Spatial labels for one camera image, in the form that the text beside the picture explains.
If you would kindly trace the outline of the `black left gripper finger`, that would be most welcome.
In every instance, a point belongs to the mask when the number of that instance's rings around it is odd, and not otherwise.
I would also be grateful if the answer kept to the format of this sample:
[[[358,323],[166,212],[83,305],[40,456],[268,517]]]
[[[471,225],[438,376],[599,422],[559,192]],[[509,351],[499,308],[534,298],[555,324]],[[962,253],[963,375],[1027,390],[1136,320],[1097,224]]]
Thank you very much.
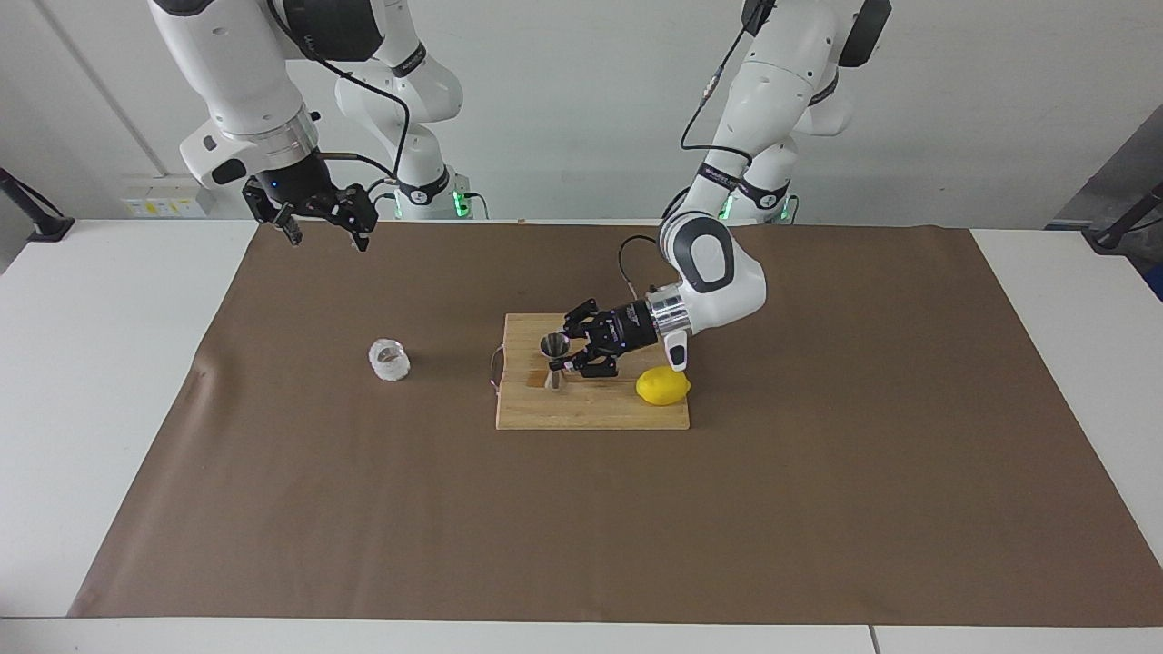
[[[586,348],[550,357],[550,370],[552,372],[571,370],[582,375],[582,378],[615,378],[619,376],[619,357],[618,353],[593,351]]]
[[[606,326],[606,314],[602,313],[594,298],[579,303],[563,318],[563,335],[593,335]]]

